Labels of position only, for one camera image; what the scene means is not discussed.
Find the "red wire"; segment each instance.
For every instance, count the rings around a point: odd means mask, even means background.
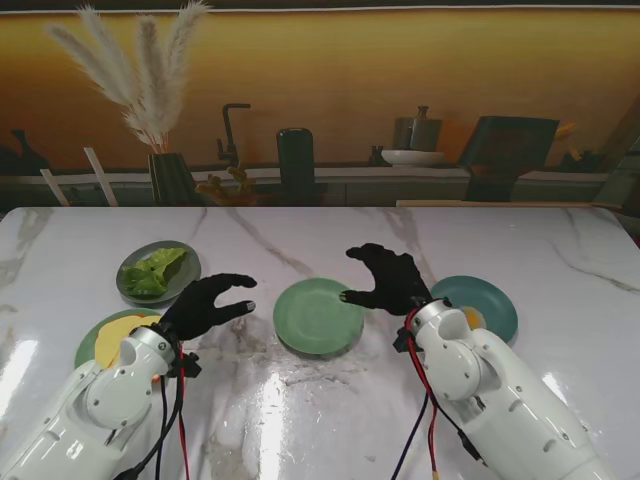
[[[405,319],[404,325],[407,331],[409,332],[411,331],[411,328],[410,328],[411,322],[413,321],[413,318],[416,316],[417,313],[418,313],[418,310],[414,309],[411,313],[409,313],[409,315],[407,315],[407,318]],[[411,357],[411,362],[413,363],[413,366],[416,369],[416,372],[418,373],[418,376],[420,377],[422,384],[424,385],[424,388],[426,388],[427,390],[429,399],[431,400],[431,408],[433,410],[433,415],[431,417],[431,423],[429,424],[427,444],[429,447],[429,457],[431,459],[431,470],[434,474],[437,474],[438,469],[436,467],[434,431],[435,431],[435,424],[436,424],[436,416],[438,414],[438,402],[435,399],[433,391],[431,390],[431,385],[429,385],[429,381],[427,380],[427,374],[424,371],[424,367],[422,366],[422,364],[420,363],[420,360],[418,359],[418,353],[416,352],[416,344],[415,344],[415,340],[413,339],[413,336],[409,336],[409,355]]]
[[[184,358],[184,354],[182,352],[182,345],[180,345],[180,362]],[[178,379],[179,382],[182,383],[182,398],[185,396],[185,382],[184,382],[184,367],[180,368],[180,376]],[[187,480],[191,480],[191,475],[189,474],[189,455],[187,454],[187,435],[184,429],[184,420],[182,419],[182,410],[178,412],[178,427],[180,430],[180,444],[182,445],[182,456],[184,457],[184,469],[187,474]]]

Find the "vase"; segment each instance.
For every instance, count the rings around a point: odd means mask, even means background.
[[[149,155],[153,201],[159,207],[202,206],[196,182],[179,153]]]

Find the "gray plate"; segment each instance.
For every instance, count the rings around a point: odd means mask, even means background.
[[[167,270],[176,269],[174,271],[171,278],[169,278],[169,282],[167,286],[169,289],[162,295],[158,297],[132,297],[129,295],[124,289],[124,279],[122,273],[122,267],[132,267],[136,264],[138,260],[143,260],[155,252],[159,248],[184,248],[186,253],[182,256],[181,259],[176,260],[174,264],[171,264],[167,267]],[[130,303],[137,305],[152,305],[152,304],[161,304],[168,303],[173,300],[175,297],[180,295],[182,290],[189,285],[192,281],[198,280],[200,278],[200,274],[202,273],[202,268],[200,266],[200,260],[198,259],[198,254],[196,251],[191,248],[189,245],[186,245],[182,242],[177,242],[175,240],[162,240],[160,242],[150,243],[149,245],[145,245],[142,248],[139,248],[131,255],[129,255],[122,265],[118,268],[118,274],[116,275],[116,286],[118,287],[118,291],[120,294]]]

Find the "yellow food slice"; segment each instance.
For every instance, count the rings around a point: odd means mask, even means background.
[[[471,327],[471,330],[475,330],[476,328],[487,328],[487,322],[484,319],[484,315],[482,315],[479,310],[473,307],[461,307],[461,310],[467,317],[467,323],[469,324],[469,327]]]
[[[160,315],[122,317],[107,323],[98,332],[95,346],[96,361],[102,368],[109,368],[114,365],[120,358],[120,342],[122,342],[122,339],[128,337],[134,328],[151,325],[158,321],[160,321]]]

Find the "wooden stick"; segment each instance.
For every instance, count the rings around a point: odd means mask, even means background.
[[[589,208],[619,210],[620,205],[597,202],[465,202],[464,200],[397,200],[396,207],[503,207],[503,208]]]
[[[107,176],[104,174],[104,170],[102,170],[102,165],[100,165],[96,152],[94,152],[91,147],[85,147],[84,153],[87,155],[87,158],[93,167],[93,171],[96,172],[96,177],[98,177],[98,182],[100,182],[104,196],[107,197],[109,206],[117,207],[118,201],[116,200],[116,196],[113,194],[113,190],[111,190],[111,185],[109,184],[109,180],[107,180]]]
[[[49,188],[51,189],[53,194],[60,202],[60,205],[62,205],[63,207],[71,206],[69,204],[69,200],[67,200],[67,197],[65,197],[64,193],[62,193],[62,190],[60,190],[56,179],[53,178],[53,175],[51,175],[51,171],[48,168],[43,168],[42,170],[40,170],[40,173],[44,177],[45,182],[47,182],[47,185],[49,185]]]

